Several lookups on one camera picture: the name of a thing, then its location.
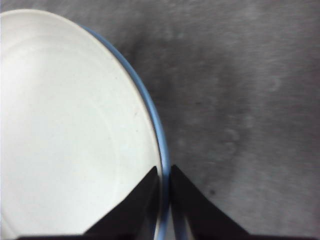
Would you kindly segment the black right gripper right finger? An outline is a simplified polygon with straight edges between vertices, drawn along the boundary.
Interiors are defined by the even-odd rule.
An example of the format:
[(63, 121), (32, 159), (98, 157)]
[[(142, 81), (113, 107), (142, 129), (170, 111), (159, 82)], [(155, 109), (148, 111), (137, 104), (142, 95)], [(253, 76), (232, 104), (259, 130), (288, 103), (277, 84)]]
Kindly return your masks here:
[(177, 240), (312, 240), (307, 236), (251, 234), (211, 203), (176, 166), (170, 170), (170, 202)]

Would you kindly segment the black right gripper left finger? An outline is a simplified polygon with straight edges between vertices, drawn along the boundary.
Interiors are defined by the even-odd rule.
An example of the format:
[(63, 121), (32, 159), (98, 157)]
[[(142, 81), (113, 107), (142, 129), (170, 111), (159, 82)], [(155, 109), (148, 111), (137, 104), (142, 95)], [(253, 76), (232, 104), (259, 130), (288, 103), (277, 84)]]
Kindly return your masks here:
[(136, 187), (83, 234), (27, 235), (19, 240), (152, 240), (160, 208), (160, 178), (152, 167)]

